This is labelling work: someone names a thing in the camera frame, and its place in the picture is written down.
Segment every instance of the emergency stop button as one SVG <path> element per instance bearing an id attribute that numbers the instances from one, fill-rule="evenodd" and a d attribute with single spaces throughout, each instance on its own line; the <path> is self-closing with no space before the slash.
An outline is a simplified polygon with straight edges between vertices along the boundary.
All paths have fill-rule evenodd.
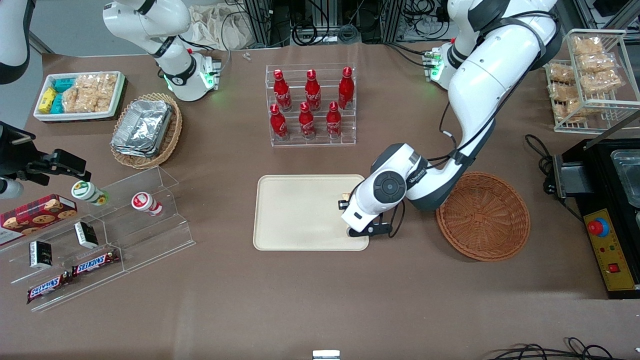
<path id="1" fill-rule="evenodd" d="M 617 263 L 609 264 L 609 272 L 620 272 L 620 266 Z"/>
<path id="2" fill-rule="evenodd" d="M 609 234 L 609 224 L 603 218 L 596 218 L 587 224 L 587 230 L 589 234 L 603 238 Z"/>

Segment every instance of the aluminum foil container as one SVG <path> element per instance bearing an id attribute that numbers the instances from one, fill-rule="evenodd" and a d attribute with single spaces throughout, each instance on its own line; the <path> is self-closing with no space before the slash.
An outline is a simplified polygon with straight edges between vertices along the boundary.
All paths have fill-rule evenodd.
<path id="1" fill-rule="evenodd" d="M 133 102 L 113 135 L 111 146 L 126 155 L 147 158 L 157 155 L 171 113 L 172 107 L 164 101 Z"/>

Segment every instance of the yellow snack box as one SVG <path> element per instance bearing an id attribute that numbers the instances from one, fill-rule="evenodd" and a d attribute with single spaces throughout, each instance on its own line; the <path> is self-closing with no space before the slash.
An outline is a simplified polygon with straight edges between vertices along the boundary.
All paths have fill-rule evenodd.
<path id="1" fill-rule="evenodd" d="M 42 95 L 42 100 L 40 104 L 38 104 L 38 111 L 43 114 L 48 114 L 51 111 L 53 100 L 55 100 L 57 94 L 52 87 L 49 87 Z"/>

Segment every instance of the small black box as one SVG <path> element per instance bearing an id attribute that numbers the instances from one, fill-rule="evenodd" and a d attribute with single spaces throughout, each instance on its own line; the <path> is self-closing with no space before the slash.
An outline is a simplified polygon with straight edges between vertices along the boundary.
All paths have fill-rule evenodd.
<path id="1" fill-rule="evenodd" d="M 51 244 L 32 241 L 29 244 L 29 264 L 30 267 L 39 269 L 52 267 Z"/>
<path id="2" fill-rule="evenodd" d="M 78 237 L 78 242 L 80 245 L 84 247 L 88 247 L 89 249 L 93 249 L 98 246 L 98 238 L 95 235 L 95 230 L 93 230 L 93 226 L 87 224 L 86 222 L 76 222 L 76 236 Z"/>

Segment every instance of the cookie box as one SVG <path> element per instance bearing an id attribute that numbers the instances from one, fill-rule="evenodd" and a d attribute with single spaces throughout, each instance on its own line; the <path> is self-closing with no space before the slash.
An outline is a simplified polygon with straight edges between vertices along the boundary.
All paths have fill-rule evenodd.
<path id="1" fill-rule="evenodd" d="M 51 194 L 0 215 L 0 245 L 77 214 L 75 202 Z"/>
<path id="2" fill-rule="evenodd" d="M 51 74 L 47 75 L 44 79 L 44 84 L 42 85 L 42 89 L 40 91 L 40 95 L 38 96 L 38 102 L 36 102 L 36 106 L 33 110 L 33 116 L 46 123 L 55 123 L 55 122 L 82 122 L 82 121 L 95 121 L 95 120 L 110 120 L 110 118 L 116 113 L 118 109 L 118 103 L 120 102 L 120 95 L 122 94 L 122 88 L 124 87 L 125 77 L 120 71 L 102 71 L 108 72 L 111 74 L 116 74 L 118 79 L 116 80 L 116 86 L 113 89 L 113 95 L 111 96 L 111 103 L 109 105 L 108 111 L 101 112 L 93 112 L 93 113 L 62 113 L 62 114 L 45 114 L 41 113 L 38 110 L 38 104 L 42 101 L 42 97 L 44 93 L 50 86 L 53 86 L 54 81 L 57 79 L 68 79 L 68 78 L 77 78 L 82 74 L 92 74 L 97 75 L 100 74 L 101 71 L 98 72 L 69 72 L 67 74 Z"/>

